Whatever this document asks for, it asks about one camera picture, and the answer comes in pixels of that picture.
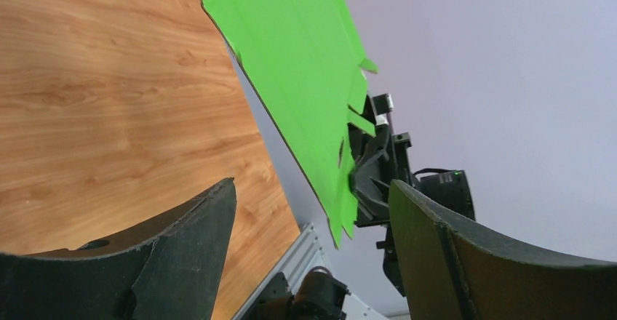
wooden tabletop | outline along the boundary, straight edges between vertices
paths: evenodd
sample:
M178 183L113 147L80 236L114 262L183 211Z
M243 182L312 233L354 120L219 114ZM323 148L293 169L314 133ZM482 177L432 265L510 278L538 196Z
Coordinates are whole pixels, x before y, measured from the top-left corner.
M0 0L0 52L0 250L75 249L232 176L230 319L299 232L199 0Z

green cardboard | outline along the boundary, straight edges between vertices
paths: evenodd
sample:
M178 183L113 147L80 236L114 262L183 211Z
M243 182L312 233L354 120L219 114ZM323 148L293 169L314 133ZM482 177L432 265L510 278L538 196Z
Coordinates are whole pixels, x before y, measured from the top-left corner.
M374 135L358 113L377 72L344 0L202 0L247 74L328 216L337 246L353 236L358 202L348 123Z

gray wall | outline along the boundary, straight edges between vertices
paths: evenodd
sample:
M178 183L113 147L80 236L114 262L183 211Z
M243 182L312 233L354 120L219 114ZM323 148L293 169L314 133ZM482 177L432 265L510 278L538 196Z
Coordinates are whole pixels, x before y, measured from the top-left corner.
M617 0L347 0L409 131L414 169L465 169L477 219L542 247L617 260ZM268 120L258 122L298 219L325 219ZM380 228L329 256L382 313L406 309L381 272Z

